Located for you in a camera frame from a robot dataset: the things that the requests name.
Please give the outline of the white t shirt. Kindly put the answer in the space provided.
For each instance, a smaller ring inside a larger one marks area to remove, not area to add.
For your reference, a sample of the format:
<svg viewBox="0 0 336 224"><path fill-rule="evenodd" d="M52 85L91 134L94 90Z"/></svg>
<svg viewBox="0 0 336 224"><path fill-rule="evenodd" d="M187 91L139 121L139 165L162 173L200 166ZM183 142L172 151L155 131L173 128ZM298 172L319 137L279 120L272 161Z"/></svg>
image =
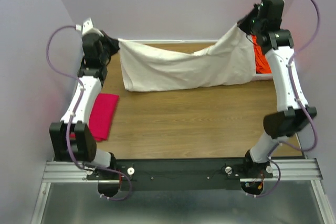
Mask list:
<svg viewBox="0 0 336 224"><path fill-rule="evenodd" d="M125 39L119 39L119 47L124 87L132 92L244 84L256 73L253 45L237 25L214 45L193 53Z"/></svg>

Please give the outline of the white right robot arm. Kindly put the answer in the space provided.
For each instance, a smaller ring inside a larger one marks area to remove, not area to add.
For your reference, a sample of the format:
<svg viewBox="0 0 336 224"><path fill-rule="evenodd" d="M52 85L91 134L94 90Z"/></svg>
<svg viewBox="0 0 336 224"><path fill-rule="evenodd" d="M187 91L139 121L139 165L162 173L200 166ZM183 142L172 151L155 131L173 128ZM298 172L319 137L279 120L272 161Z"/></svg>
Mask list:
<svg viewBox="0 0 336 224"><path fill-rule="evenodd" d="M238 22L243 32L256 37L270 66L277 96L277 112L264 117L264 132L241 165L242 173L249 178L269 165L269 156L278 144L286 143L317 115L317 109L308 105L298 80L292 35L280 27L284 4L284 0L261 0Z"/></svg>

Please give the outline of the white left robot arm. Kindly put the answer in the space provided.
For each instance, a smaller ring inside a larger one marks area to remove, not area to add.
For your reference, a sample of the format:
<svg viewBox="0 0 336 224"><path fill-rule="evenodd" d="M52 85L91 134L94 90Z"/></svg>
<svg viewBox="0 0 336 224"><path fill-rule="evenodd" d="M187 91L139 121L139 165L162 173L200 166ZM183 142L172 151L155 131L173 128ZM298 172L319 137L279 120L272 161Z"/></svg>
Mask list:
<svg viewBox="0 0 336 224"><path fill-rule="evenodd" d="M94 102L107 76L111 56L118 52L118 42L103 31L90 28L82 31L83 58L75 76L77 82L70 106L59 122L49 127L49 134L57 161L72 161L80 169L97 167L104 179L116 175L115 156L97 148L89 129Z"/></svg>

